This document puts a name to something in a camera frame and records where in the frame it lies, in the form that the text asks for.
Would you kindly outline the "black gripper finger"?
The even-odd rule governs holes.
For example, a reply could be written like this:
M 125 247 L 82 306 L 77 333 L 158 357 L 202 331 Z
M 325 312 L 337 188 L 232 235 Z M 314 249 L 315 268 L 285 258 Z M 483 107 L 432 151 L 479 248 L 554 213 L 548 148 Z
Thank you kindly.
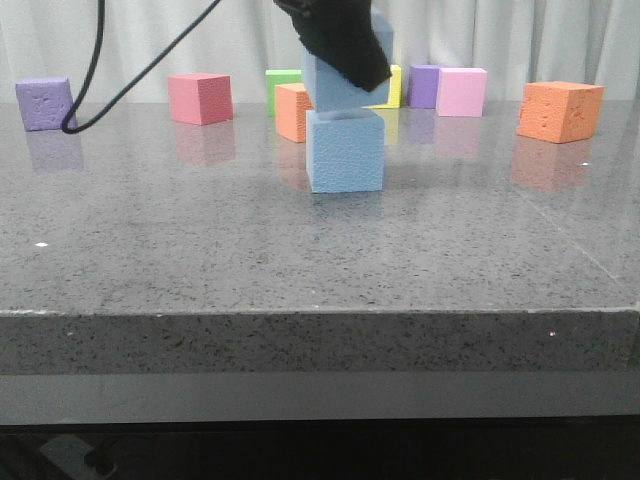
M 303 46 L 367 92 L 391 77 L 372 23 L 371 3 L 353 0 L 277 1 Z

